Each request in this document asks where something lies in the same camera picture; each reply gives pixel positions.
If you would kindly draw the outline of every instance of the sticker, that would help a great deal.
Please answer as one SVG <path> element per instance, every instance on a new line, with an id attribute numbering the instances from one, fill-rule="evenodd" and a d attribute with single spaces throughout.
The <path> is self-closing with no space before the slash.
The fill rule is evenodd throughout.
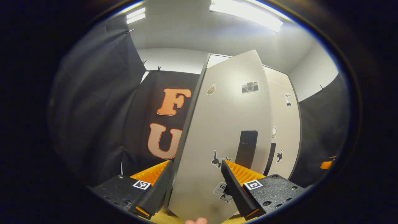
<path id="1" fill-rule="evenodd" d="M 220 182 L 217 187 L 214 189 L 213 194 L 220 195 L 224 193 L 224 189 L 226 188 L 226 183 Z"/>
<path id="2" fill-rule="evenodd" d="M 211 87 L 209 88 L 209 90 L 207 91 L 206 94 L 207 94 L 208 96 L 210 96 L 211 94 L 214 93 L 215 90 L 216 90 L 216 85 L 213 84 L 213 85 L 211 85 Z"/>
<path id="3" fill-rule="evenodd" d="M 276 134 L 278 133 L 278 129 L 275 126 L 272 127 L 272 139 L 276 138 Z"/>
<path id="4" fill-rule="evenodd" d="M 289 100 L 287 100 L 288 97 L 292 97 L 292 95 L 290 95 L 289 93 L 285 94 L 286 106 L 291 106 L 292 104 L 289 102 Z"/>
<path id="5" fill-rule="evenodd" d="M 133 187 L 142 189 L 142 190 L 146 190 L 148 187 L 150 186 L 150 183 L 145 182 L 145 181 L 137 181 Z"/>
<path id="6" fill-rule="evenodd" d="M 277 163 L 279 163 L 280 161 L 282 161 L 282 153 L 283 153 L 283 150 L 281 150 L 281 153 L 277 153 L 277 154 L 276 154 L 276 158 L 278 158 L 278 161 L 276 161 Z"/>
<path id="7" fill-rule="evenodd" d="M 242 85 L 242 93 L 258 92 L 258 82 L 250 82 Z"/>
<path id="8" fill-rule="evenodd" d="M 232 196 L 231 196 L 231 195 L 227 195 L 227 194 L 221 195 L 221 196 L 220 196 L 220 199 L 221 199 L 222 201 L 225 201 L 227 204 L 230 204 L 231 201 L 233 200 Z"/>
<path id="9" fill-rule="evenodd" d="M 259 188 L 259 187 L 262 187 L 262 186 L 263 186 L 263 185 L 260 184 L 260 182 L 258 182 L 257 180 L 247 182 L 247 183 L 245 183 L 245 185 L 246 185 L 246 187 L 247 187 L 249 190 L 253 190 L 253 189 L 256 189 L 256 188 Z"/>
<path id="10" fill-rule="evenodd" d="M 214 159 L 211 162 L 211 164 L 213 164 L 214 166 L 216 166 L 217 168 L 221 168 L 221 164 L 223 160 L 228 160 L 231 161 L 232 159 L 228 158 L 228 156 L 226 156 L 225 158 L 217 158 L 217 152 L 216 150 L 214 150 Z"/>

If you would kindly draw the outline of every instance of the number 10 sticker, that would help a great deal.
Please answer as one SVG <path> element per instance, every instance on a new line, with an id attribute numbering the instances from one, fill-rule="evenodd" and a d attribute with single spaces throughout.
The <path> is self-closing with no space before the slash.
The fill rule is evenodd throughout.
<path id="1" fill-rule="evenodd" d="M 226 187 L 226 183 L 220 182 L 217 187 L 214 189 L 213 194 L 220 195 L 224 193 L 224 189 Z"/>

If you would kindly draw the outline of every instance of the black cat sticker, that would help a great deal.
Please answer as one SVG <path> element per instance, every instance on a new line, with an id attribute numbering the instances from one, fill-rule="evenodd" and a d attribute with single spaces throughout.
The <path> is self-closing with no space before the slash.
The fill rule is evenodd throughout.
<path id="1" fill-rule="evenodd" d="M 276 161 L 277 163 L 279 163 L 280 161 L 282 161 L 282 153 L 283 153 L 283 150 L 281 150 L 281 153 L 277 153 L 277 154 L 276 154 L 276 157 L 278 158 L 278 161 Z"/>
<path id="2" fill-rule="evenodd" d="M 214 159 L 211 162 L 211 164 L 213 164 L 217 168 L 221 168 L 221 164 L 222 164 L 223 160 L 231 161 L 232 159 L 228 158 L 228 156 L 226 156 L 225 158 L 217 158 L 217 152 L 216 152 L 216 150 L 214 150 Z"/>

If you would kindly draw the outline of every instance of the white board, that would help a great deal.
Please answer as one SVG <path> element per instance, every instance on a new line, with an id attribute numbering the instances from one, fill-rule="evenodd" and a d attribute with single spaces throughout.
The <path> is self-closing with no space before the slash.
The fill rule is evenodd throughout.
<path id="1" fill-rule="evenodd" d="M 211 68 L 229 58 L 231 56 L 210 55 L 206 67 Z M 300 149 L 299 105 L 289 77 L 265 65 L 263 65 L 263 69 L 271 96 L 272 124 L 277 129 L 277 134 L 272 139 L 272 143 L 275 143 L 276 147 L 268 174 L 276 173 L 288 179 L 293 172 Z M 286 105 L 285 94 L 291 95 L 291 97 L 287 97 L 291 103 L 289 107 Z"/>
<path id="2" fill-rule="evenodd" d="M 242 85 L 249 82 L 258 82 L 259 90 L 242 93 Z M 227 156 L 235 162 L 241 131 L 256 130 L 257 146 L 251 169 L 262 173 L 271 147 L 271 121 L 267 78 L 255 50 L 208 68 L 168 208 L 183 220 L 204 217 L 209 224 L 222 223 L 231 217 L 237 208 L 228 196 L 221 199 L 222 191 L 217 190 L 225 180 L 220 167 L 212 163 L 214 151 L 220 160 Z"/>

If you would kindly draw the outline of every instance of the bird sticker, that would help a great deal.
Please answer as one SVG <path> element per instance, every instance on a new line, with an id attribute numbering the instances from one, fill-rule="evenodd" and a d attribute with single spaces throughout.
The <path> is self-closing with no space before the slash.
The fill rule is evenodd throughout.
<path id="1" fill-rule="evenodd" d="M 292 95 L 290 95 L 289 93 L 285 94 L 285 99 L 286 99 L 286 106 L 291 106 L 292 104 L 289 102 L 289 100 L 287 99 L 288 97 L 292 97 Z"/>

